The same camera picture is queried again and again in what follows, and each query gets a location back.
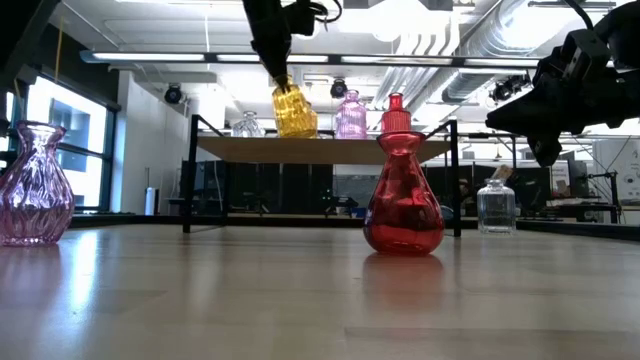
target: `glass bottle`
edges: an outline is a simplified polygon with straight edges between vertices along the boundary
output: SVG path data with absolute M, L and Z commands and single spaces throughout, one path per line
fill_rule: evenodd
M 285 90 L 278 86 L 273 92 L 273 111 L 280 137 L 316 137 L 318 121 L 314 121 L 311 107 L 291 76 Z
M 244 119 L 238 121 L 232 128 L 234 137 L 264 137 L 265 131 L 256 120 L 254 111 L 245 111 Z
M 516 229 L 516 194 L 502 179 L 489 179 L 478 191 L 478 229 L 486 233 L 513 233 Z
M 444 236 L 444 219 L 416 152 L 426 136 L 419 132 L 382 134 L 387 154 L 380 180 L 369 202 L 364 236 L 382 253 L 427 255 Z
M 382 114 L 382 132 L 411 131 L 411 113 L 402 107 L 402 94 L 389 95 L 389 110 Z
M 349 90 L 336 113 L 338 139 L 367 138 L 367 108 L 358 101 L 358 91 Z
M 0 178 L 0 243 L 4 246 L 55 244 L 69 227 L 75 202 L 56 161 L 59 126 L 21 121 L 21 152 Z

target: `red glass vase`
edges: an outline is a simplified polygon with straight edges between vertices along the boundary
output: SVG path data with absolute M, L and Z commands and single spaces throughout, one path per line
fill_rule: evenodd
M 378 252 L 424 256 L 442 242 L 440 205 L 416 158 L 425 139 L 410 131 L 378 136 L 387 162 L 364 223 L 364 236 Z
M 382 114 L 382 132 L 411 131 L 411 113 L 402 107 L 402 94 L 389 95 L 389 110 Z

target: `security camera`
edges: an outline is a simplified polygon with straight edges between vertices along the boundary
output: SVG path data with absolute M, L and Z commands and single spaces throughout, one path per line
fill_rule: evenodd
M 164 100 L 168 104 L 178 105 L 181 104 L 186 97 L 180 90 L 180 84 L 169 84 L 169 90 L 164 94 Z
M 347 84 L 344 83 L 344 79 L 335 79 L 333 80 L 333 85 L 331 85 L 331 97 L 342 99 L 347 90 Z

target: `pink glass vase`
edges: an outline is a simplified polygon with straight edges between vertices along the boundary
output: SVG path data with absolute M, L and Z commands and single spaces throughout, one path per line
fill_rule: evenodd
M 382 114 L 382 132 L 411 131 L 411 113 L 402 107 L 402 94 L 389 95 L 389 110 Z
M 387 162 L 364 223 L 364 236 L 378 252 L 424 256 L 442 242 L 440 205 L 416 158 L 425 139 L 424 134 L 409 131 L 378 137 Z
M 338 139 L 367 138 L 367 109 L 358 102 L 356 90 L 347 91 L 344 102 L 338 107 L 336 137 Z
M 21 153 L 0 178 L 0 243 L 55 244 L 69 227 L 75 207 L 67 178 L 55 158 L 66 130 L 21 121 Z

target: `yellow glass vase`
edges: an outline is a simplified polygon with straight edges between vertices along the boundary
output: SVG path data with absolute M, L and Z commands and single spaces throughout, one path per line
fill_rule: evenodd
M 287 91 L 277 87 L 273 92 L 273 112 L 280 137 L 312 139 L 318 132 L 318 118 L 314 116 L 300 88 L 289 76 Z

